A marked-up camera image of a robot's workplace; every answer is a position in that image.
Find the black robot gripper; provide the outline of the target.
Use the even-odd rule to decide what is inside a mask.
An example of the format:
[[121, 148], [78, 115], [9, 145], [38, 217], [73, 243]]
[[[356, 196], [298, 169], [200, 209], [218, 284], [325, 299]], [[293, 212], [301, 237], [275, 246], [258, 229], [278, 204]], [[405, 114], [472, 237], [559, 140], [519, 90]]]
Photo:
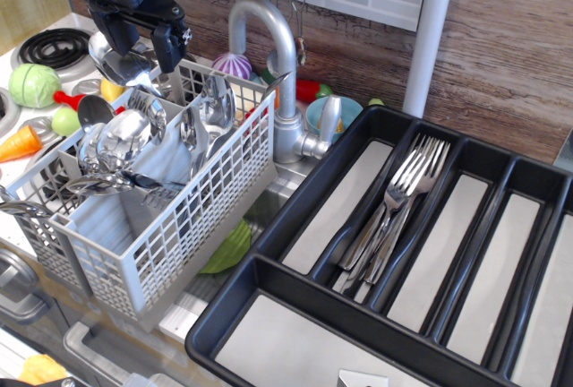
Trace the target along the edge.
[[109, 46], [125, 56], [139, 40], [138, 28], [153, 30], [151, 41], [163, 73], [172, 73], [187, 54], [192, 32], [175, 0], [87, 0], [90, 15]]

